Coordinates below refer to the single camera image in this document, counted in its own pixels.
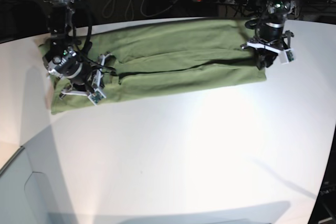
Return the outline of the green T-shirt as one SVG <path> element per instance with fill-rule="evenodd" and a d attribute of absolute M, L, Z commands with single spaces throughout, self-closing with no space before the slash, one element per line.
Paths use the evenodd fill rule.
<path fill-rule="evenodd" d="M 116 75 L 103 77 L 102 104 L 266 80 L 242 20 L 186 19 L 95 34 L 89 58 L 112 53 Z"/>

